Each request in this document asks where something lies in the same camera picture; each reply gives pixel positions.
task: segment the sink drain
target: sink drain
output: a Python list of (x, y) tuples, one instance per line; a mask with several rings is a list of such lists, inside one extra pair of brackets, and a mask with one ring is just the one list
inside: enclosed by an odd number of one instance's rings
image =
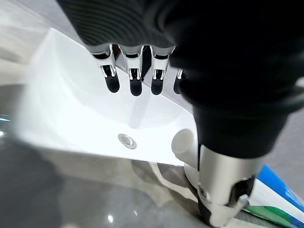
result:
[(118, 134), (118, 140), (122, 143), (122, 145), (124, 145), (129, 149), (134, 150), (137, 147), (137, 144), (134, 141), (134, 139), (132, 139), (130, 136), (126, 134)]

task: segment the robotic hand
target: robotic hand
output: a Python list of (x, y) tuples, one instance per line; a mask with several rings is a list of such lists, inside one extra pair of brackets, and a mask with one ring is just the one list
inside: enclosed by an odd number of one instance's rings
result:
[(199, 209), (210, 226), (227, 224), (247, 204), (288, 115), (304, 105), (304, 89), (295, 85), (304, 75), (304, 2), (57, 1), (111, 92), (119, 90), (112, 44), (135, 96), (143, 45), (152, 52), (154, 94), (169, 61), (183, 69), (174, 90), (193, 105)]

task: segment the white cylinder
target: white cylinder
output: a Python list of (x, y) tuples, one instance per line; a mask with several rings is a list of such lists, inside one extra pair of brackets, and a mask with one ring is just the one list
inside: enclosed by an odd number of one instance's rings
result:
[(197, 136), (189, 129), (182, 129), (176, 133), (171, 148), (175, 157), (197, 169), (198, 141)]

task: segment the metal joint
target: metal joint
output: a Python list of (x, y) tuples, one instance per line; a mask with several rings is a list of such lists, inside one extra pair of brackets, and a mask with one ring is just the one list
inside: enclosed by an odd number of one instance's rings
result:
[(151, 54), (152, 54), (152, 78), (154, 80), (160, 79), (163, 80), (165, 73), (167, 72), (167, 68), (169, 65), (169, 55), (172, 53), (175, 47), (172, 47), (166, 55), (162, 53), (162, 55), (157, 54), (157, 48), (150, 46)]
[(126, 69), (128, 71), (130, 80), (133, 80), (134, 78), (136, 78), (137, 80), (140, 80), (142, 77), (143, 46), (141, 47), (140, 51), (136, 55), (134, 55), (134, 54), (128, 55), (128, 53), (125, 53), (123, 51), (121, 46), (119, 46), (119, 48), (123, 54), (124, 63), (125, 63)]
[(182, 76), (183, 70), (182, 69), (178, 69), (176, 77), (178, 80), (181, 80), (181, 76)]
[[(100, 59), (96, 56), (105, 55), (106, 58)], [(115, 58), (112, 50), (112, 44), (101, 53), (93, 54), (95, 61), (97, 62), (98, 66), (101, 68), (104, 77), (108, 78), (109, 76), (115, 77), (116, 76), (116, 64)]]

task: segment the gray countertop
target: gray countertop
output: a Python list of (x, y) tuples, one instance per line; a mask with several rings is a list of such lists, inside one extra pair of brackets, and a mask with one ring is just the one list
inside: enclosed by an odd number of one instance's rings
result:
[[(15, 84), (22, 82), (23, 70), (49, 27), (77, 39), (68, 22), (60, 26), (58, 20), (65, 17), (54, 1), (20, 2), (26, 6), (16, 0), (3, 0), (0, 6), (0, 114), (14, 112), (14, 98), (22, 89)], [(164, 93), (171, 97), (171, 87)], [(186, 105), (180, 96), (173, 100)], [(301, 197), (303, 132), (302, 110), (292, 115), (267, 159)], [(0, 227), (205, 227), (182, 167), (32, 148), (7, 134), (0, 138), (0, 168), (0, 214), (5, 215)], [(231, 227), (260, 227), (255, 224), (278, 227), (244, 212)]]

